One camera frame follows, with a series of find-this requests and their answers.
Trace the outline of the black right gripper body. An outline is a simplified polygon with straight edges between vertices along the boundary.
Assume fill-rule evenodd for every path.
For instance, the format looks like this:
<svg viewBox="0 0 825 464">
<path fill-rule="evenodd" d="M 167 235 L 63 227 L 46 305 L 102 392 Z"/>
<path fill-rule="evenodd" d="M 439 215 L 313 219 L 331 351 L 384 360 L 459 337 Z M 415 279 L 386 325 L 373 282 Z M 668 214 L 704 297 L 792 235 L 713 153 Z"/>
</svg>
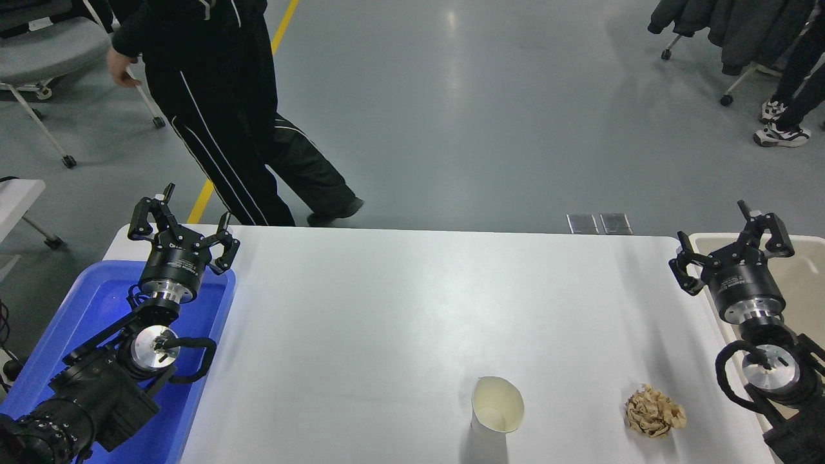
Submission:
<svg viewBox="0 0 825 464">
<path fill-rule="evenodd" d="M 768 267 L 768 258 L 708 258 L 701 278 L 718 315 L 780 315 L 786 299 Z"/>
</svg>

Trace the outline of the person's hand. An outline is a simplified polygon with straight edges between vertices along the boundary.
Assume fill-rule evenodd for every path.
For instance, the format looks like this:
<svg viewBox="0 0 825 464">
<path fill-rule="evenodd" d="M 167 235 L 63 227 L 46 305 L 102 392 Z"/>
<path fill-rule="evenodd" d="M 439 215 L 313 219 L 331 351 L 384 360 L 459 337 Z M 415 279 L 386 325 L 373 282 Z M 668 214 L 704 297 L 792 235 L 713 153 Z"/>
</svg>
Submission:
<svg viewBox="0 0 825 464">
<path fill-rule="evenodd" d="M 142 86 L 142 81 L 130 73 L 130 66 L 137 64 L 137 57 L 130 57 L 119 53 L 114 47 L 109 47 L 106 54 L 106 65 L 115 85 L 123 88 Z"/>
</svg>

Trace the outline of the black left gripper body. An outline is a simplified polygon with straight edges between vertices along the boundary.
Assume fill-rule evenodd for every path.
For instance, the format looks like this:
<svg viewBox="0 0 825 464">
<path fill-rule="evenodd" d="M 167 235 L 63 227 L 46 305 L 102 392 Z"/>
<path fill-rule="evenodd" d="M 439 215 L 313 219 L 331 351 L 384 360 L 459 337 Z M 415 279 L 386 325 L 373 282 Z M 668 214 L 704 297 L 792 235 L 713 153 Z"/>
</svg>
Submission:
<svg viewBox="0 0 825 464">
<path fill-rule="evenodd" d="M 182 249 L 178 246 L 152 246 L 139 288 L 142 293 L 158 293 L 174 287 L 183 298 L 196 298 L 204 270 L 212 259 L 209 250 Z"/>
</svg>

